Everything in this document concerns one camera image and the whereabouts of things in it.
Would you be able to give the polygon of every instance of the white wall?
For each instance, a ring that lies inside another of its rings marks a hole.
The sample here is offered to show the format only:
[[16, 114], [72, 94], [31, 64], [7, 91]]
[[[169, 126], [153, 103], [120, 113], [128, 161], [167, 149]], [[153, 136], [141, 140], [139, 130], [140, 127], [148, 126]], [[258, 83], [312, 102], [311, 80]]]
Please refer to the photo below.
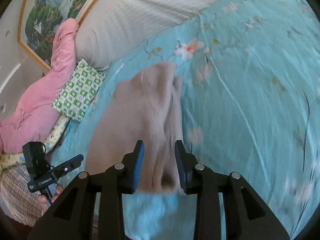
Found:
[[0, 19], [0, 107], [10, 116], [26, 88], [41, 78], [42, 68], [17, 43], [18, 22], [23, 0], [12, 0]]

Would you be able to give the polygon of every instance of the silver rivet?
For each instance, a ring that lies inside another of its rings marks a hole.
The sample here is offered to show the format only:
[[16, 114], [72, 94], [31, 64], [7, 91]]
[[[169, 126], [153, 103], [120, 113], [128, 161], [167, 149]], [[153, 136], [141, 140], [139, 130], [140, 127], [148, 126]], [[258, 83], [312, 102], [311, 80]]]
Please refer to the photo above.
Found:
[[124, 164], [123, 163], [117, 163], [116, 165], [115, 165], [115, 169], [116, 170], [122, 170], [124, 168]]
[[203, 170], [204, 170], [204, 165], [198, 163], [198, 164], [195, 166], [195, 168], [196, 168], [196, 170], [198, 170], [198, 171], [203, 171]]
[[86, 177], [88, 177], [88, 173], [85, 171], [80, 172], [78, 177], [79, 177], [79, 179], [85, 179]]
[[231, 173], [231, 176], [234, 178], [234, 179], [239, 179], [241, 177], [240, 173], [239, 172], [233, 172]]

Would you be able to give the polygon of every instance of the pink fabric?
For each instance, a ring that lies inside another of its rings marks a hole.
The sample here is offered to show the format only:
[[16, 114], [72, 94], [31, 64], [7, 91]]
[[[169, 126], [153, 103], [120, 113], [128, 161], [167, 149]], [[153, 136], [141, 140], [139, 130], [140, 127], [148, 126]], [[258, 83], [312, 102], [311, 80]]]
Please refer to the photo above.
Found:
[[53, 41], [49, 73], [22, 95], [13, 115], [0, 122], [0, 153], [19, 153], [29, 141], [44, 141], [60, 113], [51, 105], [71, 78], [76, 67], [74, 19], [62, 23]]

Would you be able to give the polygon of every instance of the green and white pillow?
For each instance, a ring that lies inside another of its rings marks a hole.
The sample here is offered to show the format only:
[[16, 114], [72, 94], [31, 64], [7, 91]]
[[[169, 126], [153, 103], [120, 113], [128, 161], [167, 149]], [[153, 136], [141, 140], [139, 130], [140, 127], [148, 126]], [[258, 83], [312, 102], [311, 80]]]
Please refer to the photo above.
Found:
[[61, 114], [81, 122], [106, 75], [97, 72], [82, 59], [52, 107]]

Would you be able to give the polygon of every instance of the painting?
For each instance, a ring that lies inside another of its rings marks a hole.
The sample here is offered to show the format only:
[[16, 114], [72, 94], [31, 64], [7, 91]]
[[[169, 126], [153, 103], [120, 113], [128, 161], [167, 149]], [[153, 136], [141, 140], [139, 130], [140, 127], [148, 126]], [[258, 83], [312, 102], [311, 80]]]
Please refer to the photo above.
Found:
[[53, 40], [60, 24], [76, 18], [87, 1], [23, 0], [18, 43], [44, 70], [51, 68]]

